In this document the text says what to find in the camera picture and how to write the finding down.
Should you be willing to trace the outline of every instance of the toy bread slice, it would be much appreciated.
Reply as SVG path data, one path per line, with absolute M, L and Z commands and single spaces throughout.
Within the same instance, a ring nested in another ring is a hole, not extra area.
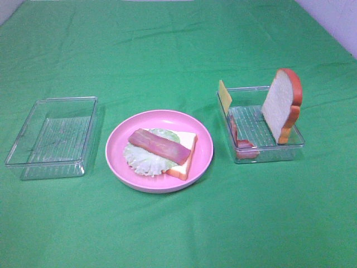
M 262 106 L 264 119 L 276 143 L 288 142 L 301 103 L 302 87 L 297 74 L 291 69 L 278 69 Z
M 191 150 L 191 153 L 183 165 L 174 166 L 171 169 L 167 170 L 165 173 L 170 176 L 177 177 L 180 180 L 187 180 L 192 163 L 192 156 L 197 142 L 197 134 L 184 131 L 172 132 L 180 137 L 180 144 Z

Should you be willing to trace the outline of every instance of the white bread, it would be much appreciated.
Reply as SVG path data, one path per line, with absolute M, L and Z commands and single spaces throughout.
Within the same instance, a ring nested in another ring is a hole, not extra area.
M 189 175 L 189 170 L 191 167 L 192 162 L 192 155 L 195 150 L 196 142 L 197 142 L 197 134 L 192 132 L 185 132 L 185 131 L 173 131 L 173 133 L 177 134 L 180 138 L 180 144 L 185 146 L 187 149 L 191 150 L 189 158 L 186 162 L 181 166 L 174 166 L 171 169 L 167 170 L 165 173 L 177 177 L 180 180 L 187 180 Z
M 264 119 L 276 143 L 288 142 L 301 103 L 302 87 L 297 74 L 291 69 L 278 69 L 262 106 Z

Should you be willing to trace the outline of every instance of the pink plate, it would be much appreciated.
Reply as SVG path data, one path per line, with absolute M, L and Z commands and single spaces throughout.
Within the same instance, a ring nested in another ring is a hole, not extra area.
M 198 141 L 187 180 L 167 174 L 141 176 L 128 166 L 123 150 L 128 137 L 138 128 L 165 128 L 197 133 Z M 105 147 L 105 157 L 112 172 L 127 186 L 147 193 L 169 193 L 191 185 L 205 172 L 212 156 L 213 142 L 205 126 L 188 114 L 172 110 L 152 110 L 126 119 L 110 134 Z

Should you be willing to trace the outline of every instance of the green tablecloth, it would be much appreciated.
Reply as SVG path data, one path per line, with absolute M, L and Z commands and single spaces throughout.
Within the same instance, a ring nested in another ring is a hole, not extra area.
M 21 181 L 0 167 L 1 267 L 356 267 L 357 62 L 296 2 L 27 1 L 0 28 L 0 158 L 33 103 L 94 95 L 98 152 L 79 178 Z M 216 90 L 304 89 L 294 161 L 233 163 Z M 215 154 L 194 185 L 121 183 L 105 143 L 151 109 L 190 114 Z

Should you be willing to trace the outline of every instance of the plastic container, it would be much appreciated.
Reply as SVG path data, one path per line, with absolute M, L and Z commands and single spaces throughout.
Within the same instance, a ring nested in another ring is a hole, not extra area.
M 97 97 L 38 100 L 6 160 L 22 180 L 83 176 L 93 148 Z
M 237 164 L 293 160 L 301 152 L 305 141 L 296 125 L 291 129 L 287 144 L 278 145 L 261 113 L 261 107 L 269 86 L 229 88 L 232 103 L 225 115 L 217 93 L 219 107 L 224 119 L 229 147 Z

